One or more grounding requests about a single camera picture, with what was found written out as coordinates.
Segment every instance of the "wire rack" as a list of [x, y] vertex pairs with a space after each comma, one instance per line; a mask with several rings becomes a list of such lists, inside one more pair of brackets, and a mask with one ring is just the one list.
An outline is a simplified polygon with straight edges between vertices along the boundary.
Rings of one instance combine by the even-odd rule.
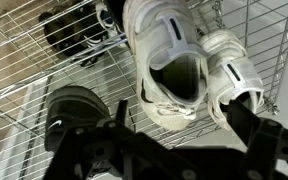
[[[93, 53], [91, 56], [102, 52], [105, 55], [89, 69], [79, 67], [78, 62], [69, 62], [96, 47], [59, 59], [60, 52], [53, 52], [45, 39], [43, 25], [94, 0], [85, 0], [38, 23], [37, 17], [42, 12], [65, 3], [31, 0], [0, 15], [0, 179], [43, 177], [52, 158], [52, 153], [45, 152], [43, 146], [45, 98], [67, 85], [92, 89], [109, 107], [112, 116], [120, 99], [129, 100], [127, 126], [145, 132], [167, 148], [193, 143], [220, 129], [208, 116], [206, 103], [201, 104], [198, 118], [180, 132], [167, 131], [148, 119], [135, 93], [133, 56], [128, 48], [119, 46], [126, 40]], [[274, 103], [288, 59], [288, 0], [276, 0], [274, 5], [269, 0], [191, 0], [187, 4], [197, 29], [208, 33], [226, 27], [244, 43], [264, 82], [266, 103], [259, 113], [266, 110], [276, 113]]]

